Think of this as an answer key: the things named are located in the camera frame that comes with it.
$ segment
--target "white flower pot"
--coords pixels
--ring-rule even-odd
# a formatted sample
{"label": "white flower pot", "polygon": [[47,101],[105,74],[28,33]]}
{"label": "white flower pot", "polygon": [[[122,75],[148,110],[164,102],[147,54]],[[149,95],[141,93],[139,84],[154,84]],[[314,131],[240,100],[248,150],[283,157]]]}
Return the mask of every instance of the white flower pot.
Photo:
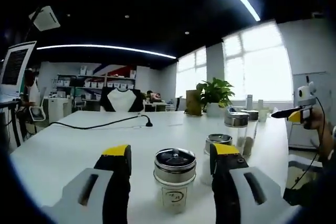
{"label": "white flower pot", "polygon": [[210,118],[219,118],[224,115],[224,112],[218,103],[208,103],[206,105],[206,115]]}

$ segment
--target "bright window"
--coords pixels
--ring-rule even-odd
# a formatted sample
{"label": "bright window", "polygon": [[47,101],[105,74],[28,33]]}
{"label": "bright window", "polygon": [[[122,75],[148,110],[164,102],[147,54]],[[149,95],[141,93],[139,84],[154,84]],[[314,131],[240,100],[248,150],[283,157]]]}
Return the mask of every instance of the bright window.
{"label": "bright window", "polygon": [[286,48],[274,22],[224,39],[225,80],[234,88],[233,100],[292,101],[292,78]]}
{"label": "bright window", "polygon": [[176,97],[186,97],[187,90],[206,81],[206,50],[202,47],[179,59],[176,73]]}

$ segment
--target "power cable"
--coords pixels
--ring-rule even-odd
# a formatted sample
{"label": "power cable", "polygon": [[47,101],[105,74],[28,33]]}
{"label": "power cable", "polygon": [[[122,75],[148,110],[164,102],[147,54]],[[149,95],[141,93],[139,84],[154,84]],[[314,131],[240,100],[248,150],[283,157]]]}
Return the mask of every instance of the power cable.
{"label": "power cable", "polygon": [[[322,129],[322,135],[321,135],[321,139],[323,140],[324,125],[325,125],[325,122],[326,122],[326,121],[325,121],[325,120],[326,120],[326,117],[325,117],[325,113],[324,113],[323,106],[322,106],[322,104],[321,104],[319,98],[316,97],[316,99],[318,100],[318,102],[319,102],[319,104],[320,104],[320,106],[321,106],[321,108],[322,108],[322,112],[323,112],[323,129]],[[313,164],[315,158],[317,157],[317,154],[318,154],[318,152],[316,152],[315,157],[314,157],[313,160],[311,161],[311,163],[310,163],[310,165],[308,166],[308,168],[307,168],[307,169],[305,170],[305,172],[301,175],[301,177],[295,182],[295,184],[291,187],[291,189],[293,189],[293,188],[300,182],[300,180],[304,177],[304,175],[305,175],[305,174],[307,173],[307,171],[310,169],[310,167],[311,167],[311,165]]]}
{"label": "power cable", "polygon": [[95,128],[99,128],[99,127],[104,127],[104,126],[107,126],[107,125],[110,125],[110,124],[113,124],[113,123],[120,123],[120,122],[123,122],[123,121],[126,121],[126,120],[138,118],[138,117],[141,117],[141,116],[144,116],[145,118],[147,118],[147,120],[148,120],[147,123],[146,123],[147,127],[152,127],[153,126],[150,118],[148,116],[146,116],[146,115],[136,115],[136,116],[133,116],[131,118],[125,118],[125,119],[117,120],[117,121],[114,121],[114,122],[110,122],[110,123],[106,123],[106,124],[101,124],[101,125],[96,125],[96,126],[90,126],[90,127],[76,127],[76,126],[72,126],[72,125],[68,125],[68,124],[60,123],[60,122],[52,122],[52,123],[50,123],[50,125],[52,125],[52,124],[60,124],[60,125],[66,126],[66,127],[73,128],[73,129],[90,130],[90,129],[95,129]]}

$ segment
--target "ceiling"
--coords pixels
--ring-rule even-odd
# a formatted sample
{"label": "ceiling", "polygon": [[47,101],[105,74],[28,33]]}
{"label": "ceiling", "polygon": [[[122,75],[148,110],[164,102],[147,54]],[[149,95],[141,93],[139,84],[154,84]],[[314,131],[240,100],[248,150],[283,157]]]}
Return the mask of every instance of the ceiling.
{"label": "ceiling", "polygon": [[[61,27],[38,31],[33,26],[27,41],[37,40],[38,47],[98,44],[148,50],[178,58],[201,46],[213,45],[234,31],[256,24],[239,0],[7,1],[8,15],[2,28],[4,31],[8,28],[19,31],[21,41],[29,29],[28,15],[38,6],[52,7]],[[249,2],[261,21],[275,19],[281,23],[309,18],[312,12],[322,10],[318,0]],[[31,60],[33,63],[49,60],[143,65],[155,69],[176,61],[139,52],[97,48],[37,50]]]}

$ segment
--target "metal canister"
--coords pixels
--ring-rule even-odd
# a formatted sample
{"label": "metal canister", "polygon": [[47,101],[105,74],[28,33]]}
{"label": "metal canister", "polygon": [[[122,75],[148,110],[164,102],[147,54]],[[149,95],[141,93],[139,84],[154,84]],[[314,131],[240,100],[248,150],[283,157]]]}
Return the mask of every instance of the metal canister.
{"label": "metal canister", "polygon": [[179,213],[185,210],[187,192],[196,177],[196,156],[180,148],[156,153],[154,177],[158,182],[157,200],[166,210]]}
{"label": "metal canister", "polygon": [[230,135],[232,144],[243,154],[246,140],[246,130],[249,114],[244,112],[229,112],[225,114],[225,133]]}
{"label": "metal canister", "polygon": [[202,174],[201,182],[204,185],[211,186],[212,175],[210,173],[210,144],[226,144],[232,145],[232,137],[225,134],[211,134],[205,140],[203,163],[202,163]]}
{"label": "metal canister", "polygon": [[252,153],[252,147],[254,145],[257,134],[259,112],[257,110],[242,110],[242,112],[249,114],[249,122],[246,131],[246,142],[243,151],[243,155],[249,156]]}

